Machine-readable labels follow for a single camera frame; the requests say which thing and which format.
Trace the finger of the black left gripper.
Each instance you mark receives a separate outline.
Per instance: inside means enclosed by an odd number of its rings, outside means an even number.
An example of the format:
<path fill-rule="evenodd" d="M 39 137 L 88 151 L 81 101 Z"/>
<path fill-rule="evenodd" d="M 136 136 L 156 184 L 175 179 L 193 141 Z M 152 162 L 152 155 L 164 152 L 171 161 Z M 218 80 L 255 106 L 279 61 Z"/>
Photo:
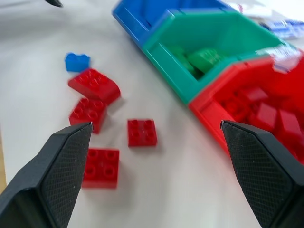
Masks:
<path fill-rule="evenodd" d="M 0 228 L 67 228 L 92 132 L 87 122 L 49 137 L 0 194 Z"/>

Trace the black pointed right gripper left finger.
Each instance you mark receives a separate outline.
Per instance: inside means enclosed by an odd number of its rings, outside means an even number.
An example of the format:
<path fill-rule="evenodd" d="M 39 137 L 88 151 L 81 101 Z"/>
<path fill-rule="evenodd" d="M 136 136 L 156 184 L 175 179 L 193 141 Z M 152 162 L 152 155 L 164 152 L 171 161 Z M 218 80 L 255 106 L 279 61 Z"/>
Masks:
<path fill-rule="evenodd" d="M 60 2 L 60 0 L 44 0 L 44 1 L 55 7 L 59 7 L 59 8 L 63 7 L 63 4 Z"/>

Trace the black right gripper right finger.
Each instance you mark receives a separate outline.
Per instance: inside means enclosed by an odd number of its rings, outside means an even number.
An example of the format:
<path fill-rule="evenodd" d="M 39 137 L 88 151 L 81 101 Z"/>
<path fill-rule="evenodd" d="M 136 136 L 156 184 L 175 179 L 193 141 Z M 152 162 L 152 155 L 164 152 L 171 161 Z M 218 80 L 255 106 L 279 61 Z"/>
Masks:
<path fill-rule="evenodd" d="M 304 165 L 270 132 L 223 120 L 234 172 L 262 228 L 304 228 Z"/>

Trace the red square toy brick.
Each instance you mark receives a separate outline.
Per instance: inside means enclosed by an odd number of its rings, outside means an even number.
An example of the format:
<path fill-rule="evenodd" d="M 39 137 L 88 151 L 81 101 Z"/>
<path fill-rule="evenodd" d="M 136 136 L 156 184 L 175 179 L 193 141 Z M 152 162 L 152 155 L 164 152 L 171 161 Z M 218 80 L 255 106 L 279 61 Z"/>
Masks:
<path fill-rule="evenodd" d="M 93 133 L 99 134 L 107 116 L 107 104 L 101 100 L 82 97 L 69 116 L 70 125 L 93 123 Z"/>
<path fill-rule="evenodd" d="M 157 145 L 157 132 L 153 119 L 128 119 L 127 131 L 129 147 Z"/>
<path fill-rule="evenodd" d="M 82 188 L 116 189 L 119 150 L 91 148 L 88 151 Z"/>

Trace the blue toy brick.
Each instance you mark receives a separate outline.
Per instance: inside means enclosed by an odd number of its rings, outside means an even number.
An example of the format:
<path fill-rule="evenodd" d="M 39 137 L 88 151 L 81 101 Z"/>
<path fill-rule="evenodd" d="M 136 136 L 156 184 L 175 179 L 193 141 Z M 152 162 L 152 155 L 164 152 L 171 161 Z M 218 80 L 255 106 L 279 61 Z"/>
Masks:
<path fill-rule="evenodd" d="M 65 58 L 66 70 L 68 72 L 80 73 L 90 68 L 91 58 L 85 54 L 76 55 L 68 53 Z"/>

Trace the blue plastic bin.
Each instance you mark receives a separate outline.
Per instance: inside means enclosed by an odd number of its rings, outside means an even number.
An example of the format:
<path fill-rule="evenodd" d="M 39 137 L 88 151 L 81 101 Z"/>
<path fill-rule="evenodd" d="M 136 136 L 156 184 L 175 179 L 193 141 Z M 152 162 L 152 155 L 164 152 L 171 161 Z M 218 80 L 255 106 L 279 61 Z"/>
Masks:
<path fill-rule="evenodd" d="M 221 0 L 121 0 L 114 18 L 139 48 L 168 16 L 168 10 L 181 12 L 235 11 Z"/>

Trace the red plastic bin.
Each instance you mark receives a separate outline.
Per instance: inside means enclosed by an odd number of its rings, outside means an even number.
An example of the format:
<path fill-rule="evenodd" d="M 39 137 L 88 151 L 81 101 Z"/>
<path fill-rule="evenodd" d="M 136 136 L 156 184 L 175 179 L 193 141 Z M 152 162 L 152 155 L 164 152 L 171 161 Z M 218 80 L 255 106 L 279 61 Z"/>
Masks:
<path fill-rule="evenodd" d="M 221 106 L 220 101 L 230 95 L 239 97 L 239 90 L 248 87 L 260 87 L 267 93 L 268 98 L 247 103 L 251 110 L 247 124 L 251 125 L 250 117 L 260 103 L 269 104 L 278 112 L 282 109 L 296 115 L 302 131 L 302 140 L 297 146 L 287 149 L 304 165 L 304 52 L 298 65 L 288 73 L 275 71 L 271 57 L 234 63 L 189 103 L 190 110 L 224 150 L 227 149 L 227 144 L 219 125 L 222 120 L 235 120 Z M 277 130 L 278 113 L 275 129 L 271 132 L 275 137 Z"/>

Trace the red curved toy brick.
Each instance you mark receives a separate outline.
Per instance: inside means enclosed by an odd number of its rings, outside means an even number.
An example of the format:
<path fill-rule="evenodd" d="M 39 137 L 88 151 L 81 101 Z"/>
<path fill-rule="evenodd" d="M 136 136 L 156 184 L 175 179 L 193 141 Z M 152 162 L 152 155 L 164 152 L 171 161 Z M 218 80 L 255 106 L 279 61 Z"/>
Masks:
<path fill-rule="evenodd" d="M 121 96 L 118 85 L 95 69 L 87 69 L 68 81 L 68 86 L 90 99 L 110 105 Z"/>

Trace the green toy brick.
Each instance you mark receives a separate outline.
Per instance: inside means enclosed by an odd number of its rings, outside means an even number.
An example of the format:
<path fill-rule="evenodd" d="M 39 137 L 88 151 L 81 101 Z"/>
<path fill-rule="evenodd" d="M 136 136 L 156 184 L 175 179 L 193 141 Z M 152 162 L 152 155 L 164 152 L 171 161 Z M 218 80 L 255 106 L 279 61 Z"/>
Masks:
<path fill-rule="evenodd" d="M 216 49 L 202 48 L 188 54 L 187 60 L 199 71 L 207 73 L 226 57 L 227 55 Z"/>
<path fill-rule="evenodd" d="M 196 68 L 186 58 L 185 50 L 180 46 L 170 46 L 168 50 L 180 61 L 180 63 L 196 77 Z"/>

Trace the green plastic bin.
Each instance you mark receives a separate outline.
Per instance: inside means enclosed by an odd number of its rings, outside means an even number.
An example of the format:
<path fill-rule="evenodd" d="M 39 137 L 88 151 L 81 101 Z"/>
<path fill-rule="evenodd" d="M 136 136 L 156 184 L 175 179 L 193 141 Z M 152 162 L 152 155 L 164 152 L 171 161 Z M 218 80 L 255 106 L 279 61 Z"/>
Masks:
<path fill-rule="evenodd" d="M 231 64 L 261 57 L 264 54 L 258 51 L 281 44 L 283 40 L 238 12 L 169 10 L 142 51 L 182 102 L 188 104 Z M 175 53 L 191 54 L 203 48 L 218 51 L 224 59 L 204 75 L 193 76 Z"/>

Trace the blue and white package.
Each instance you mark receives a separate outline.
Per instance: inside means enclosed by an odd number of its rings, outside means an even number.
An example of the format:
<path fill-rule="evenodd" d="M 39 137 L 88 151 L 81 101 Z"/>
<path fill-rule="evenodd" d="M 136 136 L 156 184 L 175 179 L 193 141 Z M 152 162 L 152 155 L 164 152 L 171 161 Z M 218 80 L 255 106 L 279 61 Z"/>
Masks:
<path fill-rule="evenodd" d="M 280 21 L 259 22 L 259 25 L 281 39 L 304 37 L 304 21 L 285 19 Z"/>

